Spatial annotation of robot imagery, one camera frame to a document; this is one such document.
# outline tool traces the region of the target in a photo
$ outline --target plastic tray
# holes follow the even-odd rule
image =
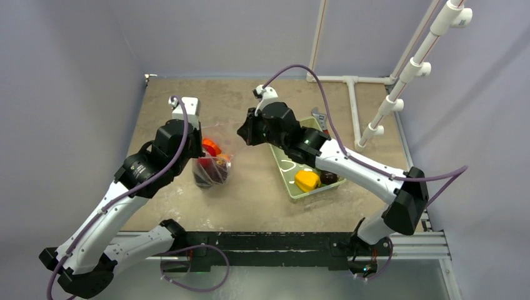
[[[320,125],[318,124],[318,121],[314,117],[307,117],[307,118],[301,119],[300,125],[309,127],[309,128],[315,128],[318,130],[322,130],[320,128]],[[289,193],[289,196],[293,200],[297,200],[297,199],[300,199],[300,198],[303,198],[309,195],[320,193],[328,189],[336,188],[339,185],[346,182],[346,179],[339,177],[339,181],[335,182],[334,184],[330,184],[327,186],[321,186],[310,192],[304,192],[294,183],[294,175],[296,175],[296,173],[298,173],[298,171],[300,170],[312,171],[319,175],[320,175],[320,171],[318,171],[317,169],[313,169],[305,164],[297,164],[293,162],[291,159],[289,159],[285,155],[283,150],[273,145],[270,145],[270,147],[271,147],[272,155],[274,156],[274,160],[276,161],[280,174],[283,178],[283,183],[285,184],[285,187],[287,189],[287,192]]]

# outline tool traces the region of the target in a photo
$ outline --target purple cable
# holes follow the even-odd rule
[[[372,166],[370,164],[367,164],[364,161],[360,161],[357,158],[351,156],[346,151],[346,147],[344,147],[344,144],[343,144],[343,142],[341,140],[341,137],[339,136],[339,133],[337,132],[337,129],[335,128],[335,125],[333,124],[333,120],[331,119],[331,113],[329,112],[328,100],[326,99],[326,93],[324,92],[324,88],[322,87],[322,82],[320,81],[320,79],[318,78],[318,76],[316,75],[316,73],[313,70],[309,69],[307,66],[304,66],[303,64],[292,64],[290,66],[286,66],[283,69],[281,69],[280,71],[278,71],[275,75],[273,75],[269,80],[267,80],[265,82],[265,84],[263,84],[263,88],[268,86],[273,80],[275,80],[278,76],[280,76],[280,74],[282,74],[283,72],[287,71],[288,69],[292,69],[292,68],[302,68],[302,69],[306,70],[307,72],[309,72],[313,76],[313,78],[315,79],[316,84],[318,85],[318,88],[320,89],[320,93],[322,94],[322,100],[324,100],[324,107],[326,108],[327,119],[329,120],[329,127],[331,127],[331,130],[335,134],[335,138],[337,139],[337,143],[339,144],[339,147],[341,148],[342,153],[345,156],[347,156],[349,159],[351,159],[355,163],[360,164],[361,166],[363,166],[363,167],[365,167],[367,169],[370,169],[370,170],[372,170],[374,172],[377,172],[377,173],[379,173],[379,174],[381,174],[383,176],[388,177],[390,180],[409,181],[409,182],[413,182],[413,183],[426,183],[426,182],[429,182],[429,181],[438,181],[438,180],[442,180],[442,179],[451,178],[446,184],[444,184],[442,186],[442,188],[438,192],[436,192],[434,194],[434,196],[427,202],[427,205],[431,204],[434,200],[436,200],[436,198],[438,198],[438,196],[440,196],[440,194],[458,176],[460,176],[465,170],[468,169],[468,166],[463,166],[463,167],[461,167],[461,168],[459,168],[457,170],[454,170],[452,172],[449,172],[449,173],[443,174],[443,175],[424,177],[424,178],[408,178],[408,177],[396,176],[395,174],[388,173],[386,171],[378,169],[378,168],[376,168],[376,167],[374,167],[374,166]]]
[[[119,195],[118,197],[114,198],[113,200],[109,201],[109,203],[101,208],[101,211],[108,211],[109,208],[111,208],[113,205],[115,205],[118,201],[121,199],[128,197],[136,192],[138,192],[140,189],[146,187],[148,184],[151,184],[153,181],[157,180],[162,176],[165,172],[167,172],[173,164],[177,161],[179,156],[181,155],[184,145],[186,143],[186,139],[188,138],[188,135],[186,134],[188,132],[188,114],[186,113],[186,107],[184,103],[182,102],[182,99],[178,98],[177,96],[171,96],[172,98],[176,98],[179,105],[182,107],[182,114],[184,115],[184,134],[182,135],[181,144],[179,145],[179,148],[177,149],[177,152],[173,156],[173,158],[170,160],[170,162],[167,164],[167,166],[164,167],[164,169],[161,169],[158,173],[156,173],[153,177],[149,178],[148,180],[144,181],[143,183],[135,186],[134,188],[124,192],[123,194]],[[94,223],[102,216],[102,214],[96,214],[87,224],[86,226],[79,232],[79,234],[76,236],[76,238],[72,241],[72,244],[66,249],[66,255],[63,256],[59,262],[57,263],[57,266],[53,270],[50,280],[47,285],[46,289],[46,297],[48,300],[53,300],[53,297],[51,295],[51,291],[53,288],[53,282],[55,281],[55,278],[59,274],[59,270],[62,268],[66,260],[68,259],[69,255],[74,251],[76,246],[78,245],[79,241],[84,237],[84,235],[92,228]],[[67,300],[74,299],[75,296],[69,297]]]
[[[163,264],[162,263],[160,264],[160,273],[162,274],[162,278],[164,278],[168,282],[173,283],[174,285],[179,286],[179,287],[181,287],[183,289],[187,289],[188,291],[199,292],[199,293],[207,293],[207,292],[214,291],[214,290],[220,288],[226,282],[226,280],[228,279],[228,274],[230,273],[230,264],[228,263],[228,257],[226,257],[226,254],[224,254],[219,248],[214,247],[212,245],[206,245],[206,244],[202,245],[201,244],[201,245],[195,245],[195,246],[191,246],[191,247],[182,248],[182,249],[175,250],[175,251],[165,252],[163,254],[176,254],[176,253],[180,253],[180,252],[184,252],[184,251],[188,251],[188,250],[193,250],[193,249],[197,249],[197,248],[213,249],[213,250],[219,252],[221,254],[222,258],[224,259],[224,262],[226,263],[226,272],[224,273],[224,277],[221,280],[221,282],[219,282],[216,286],[209,287],[207,289],[198,289],[196,287],[191,287],[191,286],[184,285],[184,284],[182,284],[180,282],[176,282],[176,281],[172,280],[171,278],[169,278],[164,273],[164,269],[163,269]]]

